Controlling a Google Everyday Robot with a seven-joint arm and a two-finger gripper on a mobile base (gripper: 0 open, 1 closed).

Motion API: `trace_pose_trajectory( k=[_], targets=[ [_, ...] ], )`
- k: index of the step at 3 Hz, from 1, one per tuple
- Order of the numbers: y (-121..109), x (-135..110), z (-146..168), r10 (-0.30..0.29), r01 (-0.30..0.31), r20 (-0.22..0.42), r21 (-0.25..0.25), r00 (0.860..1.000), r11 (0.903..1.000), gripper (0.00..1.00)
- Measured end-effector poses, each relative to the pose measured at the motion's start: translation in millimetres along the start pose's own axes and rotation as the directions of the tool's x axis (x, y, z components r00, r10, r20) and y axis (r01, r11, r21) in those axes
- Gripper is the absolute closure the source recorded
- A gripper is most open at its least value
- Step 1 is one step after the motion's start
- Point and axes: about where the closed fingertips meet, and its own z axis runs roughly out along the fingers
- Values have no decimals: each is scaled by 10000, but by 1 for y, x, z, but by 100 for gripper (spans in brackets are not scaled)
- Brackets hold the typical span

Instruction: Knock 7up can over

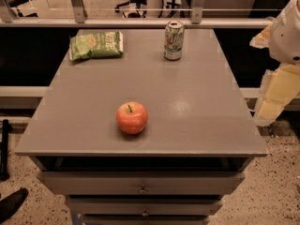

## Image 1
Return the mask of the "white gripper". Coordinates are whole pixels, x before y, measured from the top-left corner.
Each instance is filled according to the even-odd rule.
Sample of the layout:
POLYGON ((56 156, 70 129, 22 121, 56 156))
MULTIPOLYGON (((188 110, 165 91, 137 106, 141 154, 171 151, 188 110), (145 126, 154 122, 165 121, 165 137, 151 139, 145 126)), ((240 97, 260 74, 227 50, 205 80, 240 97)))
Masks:
POLYGON ((260 95, 255 104, 257 126, 269 126, 300 93, 300 0, 290 0, 273 24, 251 39, 249 45, 269 47, 270 56, 281 63, 275 71, 262 76, 260 95))

